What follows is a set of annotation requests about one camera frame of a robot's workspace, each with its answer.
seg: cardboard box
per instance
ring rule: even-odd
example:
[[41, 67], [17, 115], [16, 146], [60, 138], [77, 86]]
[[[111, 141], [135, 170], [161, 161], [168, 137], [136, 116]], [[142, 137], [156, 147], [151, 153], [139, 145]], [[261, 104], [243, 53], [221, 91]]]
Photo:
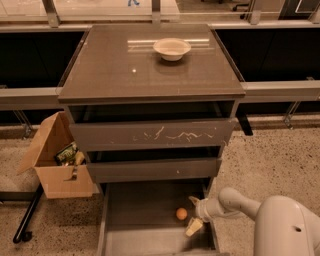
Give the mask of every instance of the cardboard box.
[[37, 172], [47, 198], [90, 197], [94, 184], [86, 165], [78, 166], [75, 181], [71, 178], [73, 166], [57, 166], [54, 155], [73, 141], [69, 122], [64, 112], [45, 119], [24, 155], [18, 174], [30, 169]]

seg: scratch mark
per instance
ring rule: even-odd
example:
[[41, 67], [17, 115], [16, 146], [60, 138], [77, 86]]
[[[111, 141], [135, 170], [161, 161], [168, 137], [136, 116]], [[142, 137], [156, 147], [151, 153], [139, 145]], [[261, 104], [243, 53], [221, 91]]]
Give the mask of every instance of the scratch mark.
[[161, 127], [161, 129], [156, 133], [156, 137], [154, 138], [155, 140], [157, 140], [161, 134], [161, 132], [164, 130], [164, 126]]
[[202, 136], [202, 134], [197, 135], [197, 134], [192, 133], [192, 132], [190, 132], [190, 133], [182, 132], [179, 136], [175, 136], [175, 137], [166, 136], [166, 137], [167, 137], [168, 139], [175, 140], [175, 139], [181, 138], [182, 136], [186, 136], [186, 139], [190, 142], [191, 139], [192, 139], [192, 137], [194, 137], [194, 138], [199, 138], [199, 137]]
[[148, 134], [146, 132], [144, 132], [143, 134], [145, 136], [144, 140], [148, 140], [148, 139], [150, 139], [152, 137], [152, 135], [150, 135], [150, 134]]
[[210, 135], [208, 133], [205, 133], [205, 135], [207, 135], [210, 139], [212, 139], [214, 137], [213, 135]]

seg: terrazzo floor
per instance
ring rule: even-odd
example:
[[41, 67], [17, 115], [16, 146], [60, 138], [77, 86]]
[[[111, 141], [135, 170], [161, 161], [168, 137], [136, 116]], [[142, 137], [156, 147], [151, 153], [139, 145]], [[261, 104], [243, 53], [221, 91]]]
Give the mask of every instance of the terrazzo floor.
[[[295, 116], [293, 130], [281, 117], [250, 117], [253, 136], [236, 128], [223, 153], [222, 166], [211, 194], [225, 186], [262, 201], [285, 195], [320, 216], [320, 116]], [[20, 127], [0, 127], [0, 187], [9, 191], [34, 191], [32, 172], [17, 176], [15, 170], [31, 139], [21, 140]], [[86, 199], [51, 199], [43, 195], [28, 230], [29, 242], [12, 239], [27, 202], [0, 204], [0, 256], [95, 255], [102, 212], [102, 196]], [[254, 223], [248, 218], [215, 219], [221, 252], [231, 256], [253, 255]]]

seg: cabinet top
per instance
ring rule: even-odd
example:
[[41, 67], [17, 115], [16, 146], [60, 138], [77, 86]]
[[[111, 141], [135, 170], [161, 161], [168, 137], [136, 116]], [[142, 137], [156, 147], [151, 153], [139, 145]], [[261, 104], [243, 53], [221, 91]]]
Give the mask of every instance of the cabinet top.
[[[191, 51], [163, 60], [153, 44], [181, 38]], [[242, 97], [237, 76], [207, 25], [97, 25], [59, 95], [61, 103], [193, 101]]]

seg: bowl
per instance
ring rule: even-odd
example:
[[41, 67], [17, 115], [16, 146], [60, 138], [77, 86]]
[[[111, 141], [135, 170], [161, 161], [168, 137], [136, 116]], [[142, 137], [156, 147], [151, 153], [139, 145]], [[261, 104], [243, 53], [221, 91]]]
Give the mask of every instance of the bowl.
[[153, 49], [168, 61], [180, 60], [191, 50], [191, 45], [179, 38], [164, 38], [154, 43]]

